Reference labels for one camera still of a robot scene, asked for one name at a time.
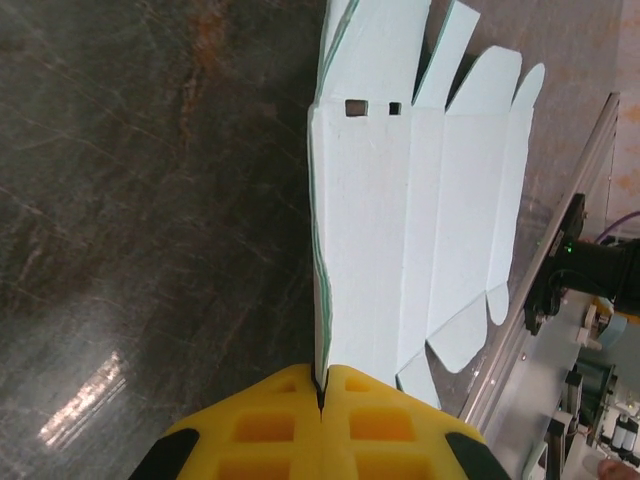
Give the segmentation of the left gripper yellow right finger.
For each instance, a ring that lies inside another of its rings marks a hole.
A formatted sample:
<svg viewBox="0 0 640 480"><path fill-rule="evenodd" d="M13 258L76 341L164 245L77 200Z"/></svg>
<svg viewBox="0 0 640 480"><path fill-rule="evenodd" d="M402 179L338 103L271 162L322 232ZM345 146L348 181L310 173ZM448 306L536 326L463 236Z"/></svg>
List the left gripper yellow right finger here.
<svg viewBox="0 0 640 480"><path fill-rule="evenodd" d="M354 368L329 368L322 480L511 480L471 425Z"/></svg>

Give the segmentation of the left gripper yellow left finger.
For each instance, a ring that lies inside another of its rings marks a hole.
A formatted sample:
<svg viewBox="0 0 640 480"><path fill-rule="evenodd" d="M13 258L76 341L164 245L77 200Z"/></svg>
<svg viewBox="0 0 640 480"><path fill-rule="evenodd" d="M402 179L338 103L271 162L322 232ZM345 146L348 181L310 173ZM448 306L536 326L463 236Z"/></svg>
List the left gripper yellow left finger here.
<svg viewBox="0 0 640 480"><path fill-rule="evenodd" d="M172 425L128 480L321 480L311 367L286 367Z"/></svg>

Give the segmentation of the light teal paper box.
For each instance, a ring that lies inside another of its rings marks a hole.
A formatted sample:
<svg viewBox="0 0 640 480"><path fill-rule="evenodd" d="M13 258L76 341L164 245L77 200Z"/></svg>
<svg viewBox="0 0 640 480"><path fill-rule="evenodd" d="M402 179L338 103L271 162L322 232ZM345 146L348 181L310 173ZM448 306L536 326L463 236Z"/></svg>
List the light teal paper box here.
<svg viewBox="0 0 640 480"><path fill-rule="evenodd" d="M351 366L431 405L507 317L534 106L545 67L492 46L452 0L421 61L431 0L327 0L308 164L315 378Z"/></svg>

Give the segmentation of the person's hand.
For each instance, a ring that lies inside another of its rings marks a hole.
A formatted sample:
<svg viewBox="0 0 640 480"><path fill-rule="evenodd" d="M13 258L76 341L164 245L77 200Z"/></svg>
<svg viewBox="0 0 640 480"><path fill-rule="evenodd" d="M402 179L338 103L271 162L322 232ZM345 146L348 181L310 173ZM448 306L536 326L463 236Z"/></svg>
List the person's hand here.
<svg viewBox="0 0 640 480"><path fill-rule="evenodd" d="M640 472L623 462L605 459L598 464L598 480L640 480Z"/></svg>

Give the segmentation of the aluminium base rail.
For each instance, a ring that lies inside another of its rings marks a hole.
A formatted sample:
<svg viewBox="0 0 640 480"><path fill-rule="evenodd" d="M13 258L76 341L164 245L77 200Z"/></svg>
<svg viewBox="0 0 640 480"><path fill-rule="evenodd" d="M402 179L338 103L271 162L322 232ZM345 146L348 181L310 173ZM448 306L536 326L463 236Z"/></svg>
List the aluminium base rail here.
<svg viewBox="0 0 640 480"><path fill-rule="evenodd" d="M605 163L606 152L614 141L619 102L619 93L608 96L564 194L552 215L541 224L542 237L522 271L507 319L496 330L460 412L460 418L475 426L488 440L511 426L517 431L523 429L526 435L544 431L557 408L565 375L578 356L580 345L576 337L580 315L587 308L585 295L569 294L568 305L556 317L545 317L536 335L526 329L524 306L573 196L591 191Z"/></svg>

